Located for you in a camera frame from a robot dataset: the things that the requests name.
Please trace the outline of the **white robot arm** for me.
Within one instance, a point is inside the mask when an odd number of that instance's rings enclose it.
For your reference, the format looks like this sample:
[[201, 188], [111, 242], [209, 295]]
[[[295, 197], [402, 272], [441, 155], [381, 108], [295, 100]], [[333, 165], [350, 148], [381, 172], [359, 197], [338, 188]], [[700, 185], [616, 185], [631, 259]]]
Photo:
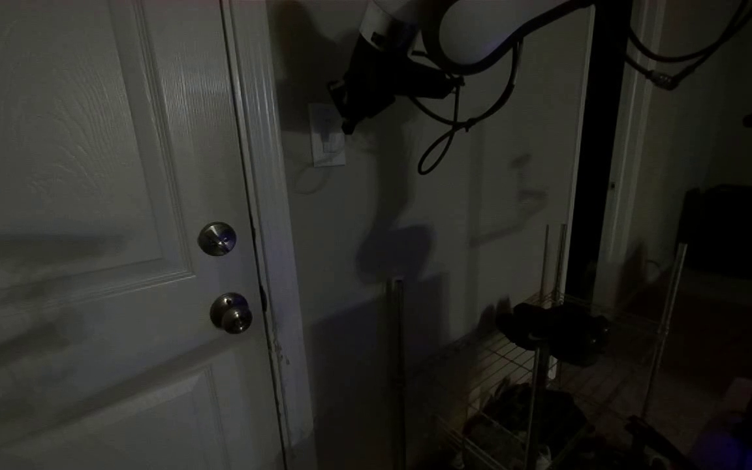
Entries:
[[367, 0], [351, 57], [328, 97], [351, 134], [396, 97], [445, 97], [460, 75], [594, 0]]

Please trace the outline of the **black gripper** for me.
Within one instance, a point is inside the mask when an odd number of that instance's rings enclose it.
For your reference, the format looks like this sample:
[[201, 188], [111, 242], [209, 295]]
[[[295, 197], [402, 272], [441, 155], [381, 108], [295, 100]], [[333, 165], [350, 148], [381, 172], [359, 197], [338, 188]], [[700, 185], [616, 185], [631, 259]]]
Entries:
[[379, 31], [359, 33], [347, 71], [328, 83], [328, 97], [342, 117], [347, 137], [354, 127], [383, 113], [396, 97], [441, 100], [454, 86], [444, 71], [409, 60], [413, 36], [387, 36]]

